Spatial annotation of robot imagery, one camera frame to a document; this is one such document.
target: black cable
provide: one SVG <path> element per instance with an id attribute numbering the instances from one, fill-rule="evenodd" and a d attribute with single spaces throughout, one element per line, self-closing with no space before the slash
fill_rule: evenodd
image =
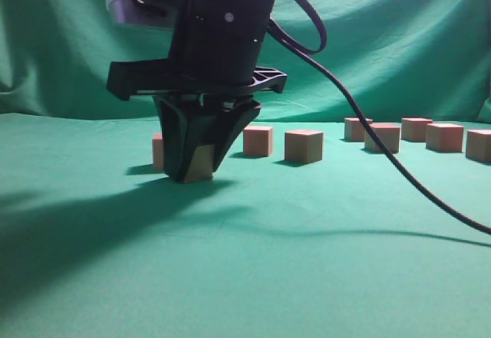
<path id="1" fill-rule="evenodd" d="M 290 35 L 286 34 L 273 19 L 270 19 L 269 21 L 269 25 L 268 25 L 269 33 L 270 34 L 274 33 L 279 37 L 281 36 L 289 44 L 291 44 L 293 47 L 297 48 L 298 50 L 300 50 L 305 54 L 316 54 L 320 51 L 323 51 L 328 43 L 328 33 L 325 29 L 324 22 L 322 22 L 321 17 L 317 13 L 317 11 L 315 11 L 315 8 L 308 2 L 308 0 L 294 0 L 294 1 L 297 2 L 297 4 L 302 8 L 302 10 L 307 14 L 307 16 L 314 23 L 314 26 L 319 33 L 319 38 L 321 39 L 321 44 L 319 48 L 316 50 L 312 50 L 301 45 Z"/>
<path id="2" fill-rule="evenodd" d="M 314 61 L 307 54 L 301 52 L 291 44 L 289 44 L 285 39 L 277 38 L 272 35 L 280 44 L 289 49 L 291 52 L 299 56 L 302 60 L 310 64 L 316 70 L 320 71 L 324 76 L 326 76 L 344 95 L 346 100 L 349 102 L 351 108 L 356 113 L 356 116 L 360 120 L 363 127 L 367 130 L 370 137 L 375 141 L 379 148 L 381 148 L 382 152 L 385 156 L 394 164 L 394 166 L 399 170 L 399 172 L 416 188 L 418 189 L 424 196 L 426 196 L 433 204 L 437 205 L 445 212 L 453 216 L 455 219 L 469 225 L 470 227 L 476 229 L 477 231 L 481 231 L 486 233 L 487 235 L 491 235 L 491 227 L 483 225 L 479 222 L 474 221 L 471 218 L 466 217 L 464 214 L 458 212 L 454 208 L 450 207 L 448 204 L 437 198 L 430 190 L 424 187 L 417 179 L 414 178 L 413 175 L 409 173 L 409 171 L 397 160 L 397 158 L 390 152 L 390 150 L 382 143 L 377 134 L 373 131 L 365 118 L 364 114 L 361 112 L 360 107 L 354 101 L 354 98 L 351 96 L 349 90 L 340 82 L 332 72 L 330 72 L 327 68 L 319 64 L 317 61 Z"/>

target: green backdrop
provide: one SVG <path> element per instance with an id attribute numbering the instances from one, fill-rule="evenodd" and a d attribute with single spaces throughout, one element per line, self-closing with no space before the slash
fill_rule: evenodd
<path id="1" fill-rule="evenodd" d="M 325 20 L 317 59 L 377 120 L 487 120 L 489 0 L 310 0 Z M 86 119 L 153 116 L 149 99 L 105 90 L 111 61 L 164 57 L 170 33 L 113 25 L 105 0 L 0 0 L 0 112 Z M 292 0 L 274 16 L 305 43 L 315 29 Z M 282 96 L 258 94 L 260 120 L 339 121 L 344 98 L 271 38 L 260 64 L 288 73 Z"/>

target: screw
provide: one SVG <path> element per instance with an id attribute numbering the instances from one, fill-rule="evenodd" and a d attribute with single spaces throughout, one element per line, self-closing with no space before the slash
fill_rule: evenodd
<path id="1" fill-rule="evenodd" d="M 227 22 L 232 22 L 234 20 L 234 16 L 233 16 L 233 13 L 231 12 L 227 12 L 225 14 L 225 21 Z"/>

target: table surface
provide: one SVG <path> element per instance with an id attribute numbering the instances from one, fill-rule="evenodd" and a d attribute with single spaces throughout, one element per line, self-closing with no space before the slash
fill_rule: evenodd
<path id="1" fill-rule="evenodd" d="M 489 236 L 343 123 L 272 126 L 271 157 L 238 139 L 214 180 L 181 185 L 152 169 L 155 119 L 0 115 L 0 336 L 491 336 Z M 283 162 L 293 129 L 324 131 L 324 160 Z M 491 166 L 397 157 L 491 225 Z"/>

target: wooden block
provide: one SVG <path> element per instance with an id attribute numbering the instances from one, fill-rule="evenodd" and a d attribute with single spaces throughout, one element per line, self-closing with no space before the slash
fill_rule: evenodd
<path id="1" fill-rule="evenodd" d="M 462 152 L 463 131 L 463 126 L 453 123 L 429 123 L 427 149 L 443 153 Z"/>
<path id="2" fill-rule="evenodd" d="M 213 144 L 201 145 L 196 148 L 191 164 L 183 182 L 195 182 L 213 178 L 213 157 L 215 146 Z"/>
<path id="3" fill-rule="evenodd" d="M 290 130 L 285 132 L 285 160 L 312 163 L 322 160 L 324 133 L 314 130 Z"/>
<path id="4" fill-rule="evenodd" d="M 156 133 L 152 138 L 153 167 L 163 171 L 163 137 L 161 133 Z"/>
<path id="5" fill-rule="evenodd" d="M 478 162 L 491 162 L 491 130 L 468 130 L 466 157 Z"/>
<path id="6" fill-rule="evenodd" d="M 344 139 L 346 141 L 364 141 L 365 128 L 361 124 L 358 118 L 345 118 L 344 119 Z"/>
<path id="7" fill-rule="evenodd" d="M 247 126 L 243 130 L 244 156 L 270 156 L 273 153 L 273 128 Z"/>
<path id="8" fill-rule="evenodd" d="M 392 123 L 372 123 L 370 127 L 374 130 L 382 143 L 390 150 L 391 153 L 399 152 L 400 127 Z M 374 153 L 381 153 L 381 149 L 372 140 L 371 136 L 365 132 L 364 136 L 365 149 Z"/>
<path id="9" fill-rule="evenodd" d="M 427 141 L 428 123 L 433 123 L 433 120 L 426 118 L 403 118 L 400 127 L 402 139 L 414 143 L 424 143 Z"/>

